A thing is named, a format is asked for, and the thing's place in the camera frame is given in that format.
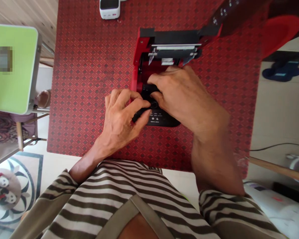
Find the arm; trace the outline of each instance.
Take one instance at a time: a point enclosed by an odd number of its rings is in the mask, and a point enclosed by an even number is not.
[[[125,107],[130,99],[133,102]],[[138,110],[148,107],[150,103],[137,92],[128,89],[112,90],[105,97],[103,132],[69,172],[74,181],[79,184],[84,182],[100,162],[135,139],[147,124],[151,110],[145,111],[134,125],[131,125],[132,118]]]
[[[194,133],[191,164],[198,190],[216,189],[244,195],[240,172],[228,137],[229,114],[209,95],[190,66],[170,66],[148,83],[160,92],[159,106]]]

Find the black control panel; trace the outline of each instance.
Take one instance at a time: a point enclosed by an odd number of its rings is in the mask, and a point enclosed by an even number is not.
[[[152,109],[152,113],[149,117],[147,125],[161,126],[161,127],[176,127],[180,125],[180,122],[174,117],[170,116],[166,111],[162,110],[157,101],[150,97],[152,92],[159,91],[155,85],[144,84],[141,96],[144,100],[150,102],[149,108],[142,108],[136,112],[132,121],[136,122],[137,119],[148,109]]]

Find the red tablecloth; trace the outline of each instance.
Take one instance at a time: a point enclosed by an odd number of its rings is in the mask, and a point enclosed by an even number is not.
[[[113,88],[129,87],[139,27],[199,29],[221,2],[128,0],[121,3],[118,20],[102,20],[99,1],[59,0],[48,151],[82,156],[102,132],[104,96]],[[259,12],[234,35],[211,43],[199,59],[190,62],[211,95],[232,115],[231,140],[244,174],[264,21],[265,13]],[[192,133],[182,125],[147,126],[113,157],[191,171],[191,146]]]

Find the black cable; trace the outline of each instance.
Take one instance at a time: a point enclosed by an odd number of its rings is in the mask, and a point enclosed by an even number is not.
[[[269,148],[276,147],[276,146],[283,145],[283,144],[293,144],[293,145],[299,146],[299,144],[294,144],[294,143],[281,143],[281,144],[275,144],[275,145],[272,145],[269,147],[265,147],[265,148],[261,148],[261,149],[254,149],[254,150],[250,150],[250,151],[262,151],[262,150],[269,149]]]

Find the rug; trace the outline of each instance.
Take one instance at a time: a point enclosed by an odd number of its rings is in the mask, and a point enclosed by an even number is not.
[[[0,164],[0,230],[14,231],[40,196],[43,155],[18,152]]]

